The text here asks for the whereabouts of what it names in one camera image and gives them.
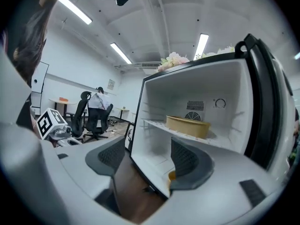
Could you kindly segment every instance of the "framed sign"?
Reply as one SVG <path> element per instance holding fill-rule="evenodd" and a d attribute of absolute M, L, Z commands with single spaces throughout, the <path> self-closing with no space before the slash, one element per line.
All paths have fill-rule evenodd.
<path fill-rule="evenodd" d="M 133 129 L 135 127 L 135 124 L 130 122 L 128 123 L 127 130 L 125 133 L 125 148 L 130 151 L 132 147 L 132 133 Z"/>
<path fill-rule="evenodd" d="M 115 81 L 113 81 L 113 80 L 110 79 L 108 81 L 107 89 L 113 90 L 114 84 L 115 84 Z"/>

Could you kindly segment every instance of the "door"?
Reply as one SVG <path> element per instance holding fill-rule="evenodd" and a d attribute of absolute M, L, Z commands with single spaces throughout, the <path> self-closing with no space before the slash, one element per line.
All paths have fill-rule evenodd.
<path fill-rule="evenodd" d="M 273 65 L 273 56 L 267 46 L 248 34 L 236 45 L 247 48 L 247 65 L 253 89 L 253 122 L 245 156 L 261 167 L 268 169 L 272 163 L 280 137 L 282 124 L 282 99 L 278 84 L 278 71 Z"/>
<path fill-rule="evenodd" d="M 44 79 L 47 73 L 49 65 L 43 62 L 40 62 L 37 66 L 36 70 L 34 71 L 34 74 L 31 79 L 31 90 L 33 92 L 42 92 Z"/>

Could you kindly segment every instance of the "ceiling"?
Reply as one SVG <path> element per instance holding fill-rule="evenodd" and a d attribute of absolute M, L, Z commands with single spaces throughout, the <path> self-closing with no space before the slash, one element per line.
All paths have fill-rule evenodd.
<path fill-rule="evenodd" d="M 85 24 L 58 3 L 52 24 L 77 36 L 108 63 L 125 62 L 110 47 L 116 43 L 133 63 L 159 61 L 171 52 L 193 59 L 201 33 L 209 40 L 204 52 L 235 46 L 252 33 L 272 51 L 292 34 L 272 0 L 71 0 L 93 22 Z"/>

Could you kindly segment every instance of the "black rubber pad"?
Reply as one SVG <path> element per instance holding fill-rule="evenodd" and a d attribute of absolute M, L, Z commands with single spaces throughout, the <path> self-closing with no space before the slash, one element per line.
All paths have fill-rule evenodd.
<path fill-rule="evenodd" d="M 251 202 L 252 207 L 257 206 L 265 199 L 266 195 L 253 179 L 242 181 L 240 182 L 240 185 Z"/>
<path fill-rule="evenodd" d="M 65 154 L 65 153 L 58 154 L 57 156 L 58 156 L 59 159 L 63 159 L 63 158 L 68 157 L 68 155 Z"/>

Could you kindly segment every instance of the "white shirt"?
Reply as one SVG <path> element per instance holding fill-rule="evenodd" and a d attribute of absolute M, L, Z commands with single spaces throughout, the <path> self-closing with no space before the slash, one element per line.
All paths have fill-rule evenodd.
<path fill-rule="evenodd" d="M 111 104 L 109 96 L 102 93 L 95 93 L 89 100 L 89 108 L 99 108 L 106 110 Z"/>

